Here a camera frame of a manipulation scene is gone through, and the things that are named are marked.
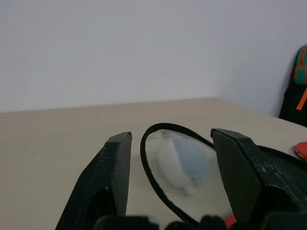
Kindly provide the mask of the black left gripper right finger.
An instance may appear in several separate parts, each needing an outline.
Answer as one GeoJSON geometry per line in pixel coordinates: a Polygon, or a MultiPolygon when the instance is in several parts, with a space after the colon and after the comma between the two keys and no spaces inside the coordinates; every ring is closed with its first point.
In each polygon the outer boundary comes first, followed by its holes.
{"type": "Polygon", "coordinates": [[[307,163],[226,129],[211,129],[223,185],[239,222],[307,214],[307,163]]]}

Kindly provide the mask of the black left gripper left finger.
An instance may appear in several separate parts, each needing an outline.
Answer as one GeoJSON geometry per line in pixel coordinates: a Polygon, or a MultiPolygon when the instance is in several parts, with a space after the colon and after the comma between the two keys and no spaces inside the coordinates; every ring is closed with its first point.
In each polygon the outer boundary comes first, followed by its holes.
{"type": "Polygon", "coordinates": [[[79,176],[55,230],[94,230],[127,210],[132,134],[110,137],[79,176]]]}

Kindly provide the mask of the clear zippered pouch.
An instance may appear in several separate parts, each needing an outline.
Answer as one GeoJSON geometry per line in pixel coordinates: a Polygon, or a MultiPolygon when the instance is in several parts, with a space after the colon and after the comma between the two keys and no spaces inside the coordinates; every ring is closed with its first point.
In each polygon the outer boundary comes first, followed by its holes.
{"type": "Polygon", "coordinates": [[[231,227],[227,227],[225,222],[218,216],[204,216],[201,221],[196,221],[185,213],[182,209],[177,207],[172,201],[168,199],[156,179],[152,174],[152,170],[149,166],[145,142],[146,139],[155,131],[165,129],[168,131],[175,131],[189,137],[192,137],[201,143],[211,147],[213,150],[213,139],[208,141],[201,137],[194,131],[171,123],[158,123],[149,127],[144,133],[140,144],[140,156],[143,168],[149,179],[149,182],[162,200],[162,202],[172,210],[180,219],[181,222],[173,222],[169,224],[166,230],[307,230],[307,214],[295,214],[295,213],[270,213],[262,222],[239,222],[236,221],[231,227]]]}

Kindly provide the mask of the black fabric bag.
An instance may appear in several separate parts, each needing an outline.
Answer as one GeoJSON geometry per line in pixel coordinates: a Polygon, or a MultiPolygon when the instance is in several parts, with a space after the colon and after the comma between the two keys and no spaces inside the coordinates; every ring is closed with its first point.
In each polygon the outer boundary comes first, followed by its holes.
{"type": "Polygon", "coordinates": [[[297,106],[301,101],[307,86],[289,84],[283,97],[282,107],[279,118],[307,127],[307,100],[301,110],[297,110],[297,106]]]}

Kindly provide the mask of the teal and orange backpack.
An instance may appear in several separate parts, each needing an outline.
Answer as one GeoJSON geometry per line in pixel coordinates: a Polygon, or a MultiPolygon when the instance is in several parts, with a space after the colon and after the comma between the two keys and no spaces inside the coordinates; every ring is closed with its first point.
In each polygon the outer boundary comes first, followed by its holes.
{"type": "Polygon", "coordinates": [[[306,89],[296,107],[296,110],[301,111],[307,100],[307,44],[302,46],[298,51],[293,79],[297,85],[306,86],[306,89]]]}

